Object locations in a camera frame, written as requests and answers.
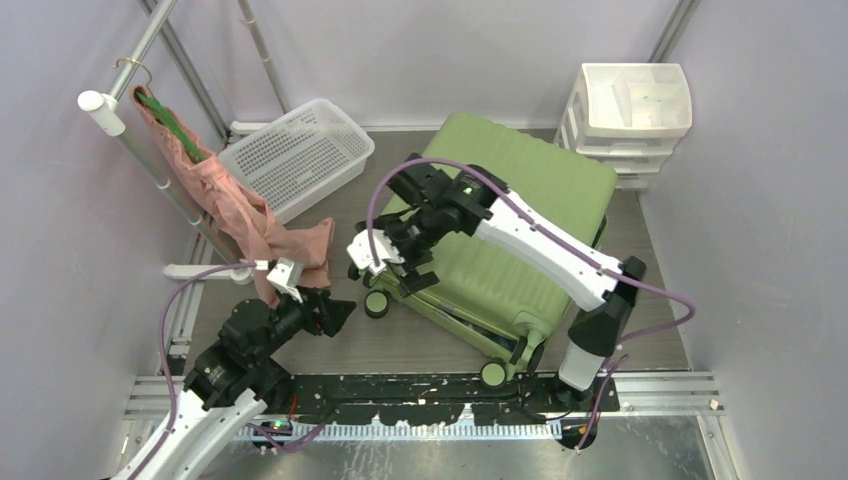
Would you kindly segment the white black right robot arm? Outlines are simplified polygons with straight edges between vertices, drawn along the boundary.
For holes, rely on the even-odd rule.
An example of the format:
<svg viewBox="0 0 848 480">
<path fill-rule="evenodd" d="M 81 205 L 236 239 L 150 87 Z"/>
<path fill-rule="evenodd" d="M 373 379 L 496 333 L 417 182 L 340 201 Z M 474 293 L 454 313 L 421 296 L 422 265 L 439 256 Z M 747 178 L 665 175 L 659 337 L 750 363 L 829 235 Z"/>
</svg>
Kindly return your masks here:
<svg viewBox="0 0 848 480">
<path fill-rule="evenodd" d="M 383 186 L 401 208 L 369 214 L 349 248 L 374 292 L 486 353 L 481 376 L 493 388 L 536 371 L 576 305 L 555 396 L 571 411 L 590 402 L 635 306 L 644 263 L 598 251 L 598 228 L 570 235 L 479 165 L 415 155 Z"/>
</svg>

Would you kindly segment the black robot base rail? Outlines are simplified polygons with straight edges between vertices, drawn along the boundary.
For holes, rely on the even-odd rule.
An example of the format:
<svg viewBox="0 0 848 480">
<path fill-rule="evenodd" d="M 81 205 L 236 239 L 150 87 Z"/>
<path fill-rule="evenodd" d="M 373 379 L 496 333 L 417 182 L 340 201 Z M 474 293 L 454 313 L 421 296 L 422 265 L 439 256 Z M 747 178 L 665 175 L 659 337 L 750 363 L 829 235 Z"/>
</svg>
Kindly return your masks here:
<svg viewBox="0 0 848 480">
<path fill-rule="evenodd" d="M 489 387 L 475 373 L 305 374 L 243 435 L 297 451 L 319 441 L 556 440 L 588 447 L 601 417 L 619 412 L 613 381 L 573 393 L 553 373 Z"/>
</svg>

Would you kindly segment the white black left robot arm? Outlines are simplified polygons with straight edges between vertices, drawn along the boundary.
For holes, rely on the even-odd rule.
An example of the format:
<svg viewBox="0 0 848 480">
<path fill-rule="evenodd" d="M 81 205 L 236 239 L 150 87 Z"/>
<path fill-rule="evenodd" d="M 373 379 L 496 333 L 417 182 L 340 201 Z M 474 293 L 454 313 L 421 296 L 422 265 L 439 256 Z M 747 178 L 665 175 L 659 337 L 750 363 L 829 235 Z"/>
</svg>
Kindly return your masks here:
<svg viewBox="0 0 848 480">
<path fill-rule="evenodd" d="M 119 479 L 197 479 L 259 414 L 285 409 L 292 376 L 273 354 L 298 333 L 335 336 L 355 311 L 325 289 L 304 289 L 274 307 L 238 303 L 217 340 L 195 360 L 180 388 L 169 384 L 169 410 Z"/>
</svg>

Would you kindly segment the green ribbed hard-shell suitcase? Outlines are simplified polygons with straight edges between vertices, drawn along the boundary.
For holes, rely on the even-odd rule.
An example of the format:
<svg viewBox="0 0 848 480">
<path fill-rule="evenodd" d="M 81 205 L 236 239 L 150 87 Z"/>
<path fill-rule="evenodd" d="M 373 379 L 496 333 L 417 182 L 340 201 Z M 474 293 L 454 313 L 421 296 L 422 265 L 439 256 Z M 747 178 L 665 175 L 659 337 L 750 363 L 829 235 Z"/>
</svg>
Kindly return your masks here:
<svg viewBox="0 0 848 480">
<path fill-rule="evenodd" d="M 624 320 L 615 311 L 625 305 L 620 288 L 628 278 L 622 261 L 545 219 L 483 165 L 415 157 L 391 170 L 379 185 L 389 187 L 413 213 L 370 214 L 360 232 L 424 233 L 439 242 L 451 233 L 464 233 L 509 252 L 565 291 L 587 315 L 589 332 L 570 330 L 558 378 L 577 391 L 590 388 L 614 351 Z"/>
</svg>

